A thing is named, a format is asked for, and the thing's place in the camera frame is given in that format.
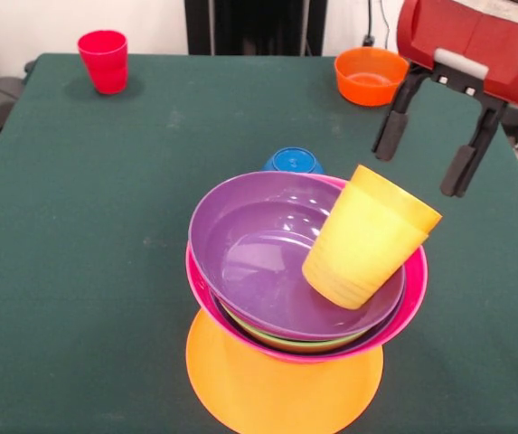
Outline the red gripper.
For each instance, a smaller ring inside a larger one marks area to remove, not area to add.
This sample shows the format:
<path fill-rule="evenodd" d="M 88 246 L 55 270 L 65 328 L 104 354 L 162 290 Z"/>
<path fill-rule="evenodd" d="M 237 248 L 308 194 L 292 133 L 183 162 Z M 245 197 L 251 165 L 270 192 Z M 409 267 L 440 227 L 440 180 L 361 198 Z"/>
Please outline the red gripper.
<path fill-rule="evenodd" d="M 518 1 L 405 1 L 397 45 L 400 54 L 421 66 L 411 66 L 395 92 L 372 146 L 378 159 L 394 157 L 427 69 L 444 65 L 461 71 L 481 80 L 486 94 L 501 99 L 481 101 L 474 135 L 457 150 L 441 182 L 445 196 L 463 197 L 500 125 L 506 101 L 518 106 Z"/>

